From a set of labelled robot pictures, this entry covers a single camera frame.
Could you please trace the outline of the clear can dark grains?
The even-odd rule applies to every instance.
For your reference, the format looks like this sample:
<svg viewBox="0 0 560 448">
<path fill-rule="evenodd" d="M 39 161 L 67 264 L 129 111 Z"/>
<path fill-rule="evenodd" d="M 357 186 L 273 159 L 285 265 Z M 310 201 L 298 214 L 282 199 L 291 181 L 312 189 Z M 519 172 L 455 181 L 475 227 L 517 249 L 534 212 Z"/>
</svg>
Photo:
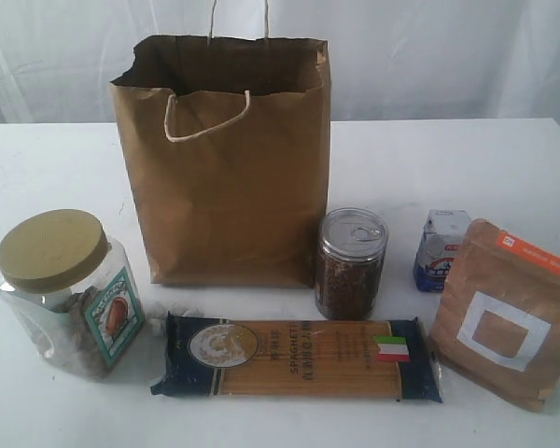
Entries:
<svg viewBox="0 0 560 448">
<path fill-rule="evenodd" d="M 374 213 L 340 208 L 324 216 L 315 272 L 315 305 L 329 320 L 364 320 L 375 306 L 388 228 Z"/>
</svg>

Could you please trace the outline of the brown kraft pouch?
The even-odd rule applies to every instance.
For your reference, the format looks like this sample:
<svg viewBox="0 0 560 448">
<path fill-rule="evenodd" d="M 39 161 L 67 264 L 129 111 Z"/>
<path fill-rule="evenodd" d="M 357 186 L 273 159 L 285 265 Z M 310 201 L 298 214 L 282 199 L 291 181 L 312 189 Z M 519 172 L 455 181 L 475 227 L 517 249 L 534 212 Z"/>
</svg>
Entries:
<svg viewBox="0 0 560 448">
<path fill-rule="evenodd" d="M 560 378 L 560 257 L 473 220 L 429 336 L 448 367 L 542 411 Z"/>
</svg>

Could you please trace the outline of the white pebble cluster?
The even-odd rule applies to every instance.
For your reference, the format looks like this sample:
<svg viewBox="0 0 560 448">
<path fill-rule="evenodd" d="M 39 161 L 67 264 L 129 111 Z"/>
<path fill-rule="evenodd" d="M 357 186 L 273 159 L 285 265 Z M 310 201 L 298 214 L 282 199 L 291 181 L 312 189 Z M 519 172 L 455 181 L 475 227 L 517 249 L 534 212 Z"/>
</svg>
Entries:
<svg viewBox="0 0 560 448">
<path fill-rule="evenodd" d="M 147 311 L 147 324 L 153 336 L 163 337 L 165 335 L 165 321 L 168 314 L 184 317 L 203 317 L 203 311 L 195 306 L 164 305 L 156 302 Z"/>
</svg>

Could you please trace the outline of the spaghetti package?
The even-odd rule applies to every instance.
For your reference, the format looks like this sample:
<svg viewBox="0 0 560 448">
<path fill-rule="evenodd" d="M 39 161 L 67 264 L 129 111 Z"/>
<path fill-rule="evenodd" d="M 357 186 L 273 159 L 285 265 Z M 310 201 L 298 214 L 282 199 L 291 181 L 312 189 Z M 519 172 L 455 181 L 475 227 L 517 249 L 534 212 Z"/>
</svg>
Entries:
<svg viewBox="0 0 560 448">
<path fill-rule="evenodd" d="M 167 397 L 441 401 L 419 320 L 238 321 L 168 315 Z"/>
</svg>

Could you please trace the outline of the small blue white packet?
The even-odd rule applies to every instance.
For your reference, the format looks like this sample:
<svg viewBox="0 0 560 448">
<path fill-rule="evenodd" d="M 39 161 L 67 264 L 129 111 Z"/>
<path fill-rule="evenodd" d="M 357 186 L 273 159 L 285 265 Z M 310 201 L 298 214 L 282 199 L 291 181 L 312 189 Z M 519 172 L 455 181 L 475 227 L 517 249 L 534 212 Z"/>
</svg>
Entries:
<svg viewBox="0 0 560 448">
<path fill-rule="evenodd" d="M 470 222 L 470 216 L 464 210 L 432 209 L 428 212 L 413 264 L 413 278 L 418 290 L 443 291 Z"/>
</svg>

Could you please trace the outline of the clear jar yellow lid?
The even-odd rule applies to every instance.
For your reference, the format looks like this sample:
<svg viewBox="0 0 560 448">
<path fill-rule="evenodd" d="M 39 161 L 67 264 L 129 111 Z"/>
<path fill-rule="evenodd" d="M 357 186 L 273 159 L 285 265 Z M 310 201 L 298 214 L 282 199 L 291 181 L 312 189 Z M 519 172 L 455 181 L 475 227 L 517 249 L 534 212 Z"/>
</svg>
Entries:
<svg viewBox="0 0 560 448">
<path fill-rule="evenodd" d="M 0 297 L 50 366 L 95 381 L 146 320 L 122 244 L 87 211 L 30 217 L 0 242 Z"/>
</svg>

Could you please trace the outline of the brown paper bag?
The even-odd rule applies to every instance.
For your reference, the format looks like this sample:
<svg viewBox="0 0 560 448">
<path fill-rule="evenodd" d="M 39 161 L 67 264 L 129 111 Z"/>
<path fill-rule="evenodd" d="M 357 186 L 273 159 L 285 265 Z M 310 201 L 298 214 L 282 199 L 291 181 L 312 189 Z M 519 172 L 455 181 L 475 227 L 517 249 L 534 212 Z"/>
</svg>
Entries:
<svg viewBox="0 0 560 448">
<path fill-rule="evenodd" d="M 110 91 L 152 282 L 311 287 L 328 43 L 152 35 L 133 55 Z"/>
</svg>

